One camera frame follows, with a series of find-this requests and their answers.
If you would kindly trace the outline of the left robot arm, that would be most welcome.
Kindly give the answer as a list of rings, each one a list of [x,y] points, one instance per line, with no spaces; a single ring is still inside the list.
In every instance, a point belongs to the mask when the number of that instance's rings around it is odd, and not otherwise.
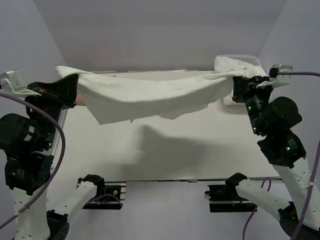
[[[15,113],[0,119],[0,148],[6,154],[5,182],[14,199],[17,240],[63,240],[72,218],[93,199],[105,196],[104,179],[89,174],[76,190],[53,210],[47,209],[47,189],[57,173],[49,153],[56,134],[66,138],[59,119],[62,110],[75,106],[78,75],[52,83],[24,84],[18,71],[0,77],[1,95],[25,106],[26,116]]]

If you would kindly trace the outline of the white t shirt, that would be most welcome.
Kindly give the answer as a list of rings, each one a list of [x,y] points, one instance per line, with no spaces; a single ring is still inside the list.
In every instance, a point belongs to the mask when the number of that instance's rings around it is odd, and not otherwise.
[[[103,76],[59,65],[65,78],[78,75],[77,91],[99,124],[159,116],[165,119],[205,109],[231,94],[233,77],[265,77],[261,66],[225,56],[214,61],[215,72],[174,80],[139,80]]]

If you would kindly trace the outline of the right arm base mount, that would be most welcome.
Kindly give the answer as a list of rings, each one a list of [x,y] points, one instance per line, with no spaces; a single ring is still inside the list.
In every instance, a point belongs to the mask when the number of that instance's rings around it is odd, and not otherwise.
[[[209,200],[211,213],[249,213],[256,205],[245,198],[234,195],[226,185],[208,185],[204,195]]]

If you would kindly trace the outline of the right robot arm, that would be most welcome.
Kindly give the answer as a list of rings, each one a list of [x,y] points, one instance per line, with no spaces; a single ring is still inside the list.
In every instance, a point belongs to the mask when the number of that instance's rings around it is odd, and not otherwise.
[[[288,97],[269,101],[273,87],[262,86],[267,76],[233,78],[233,101],[244,103],[253,133],[262,136],[258,146],[282,179],[291,200],[266,191],[245,175],[235,173],[225,181],[226,195],[243,198],[272,215],[292,240],[320,238],[320,192],[314,185],[307,152],[292,127],[302,121],[296,103]]]

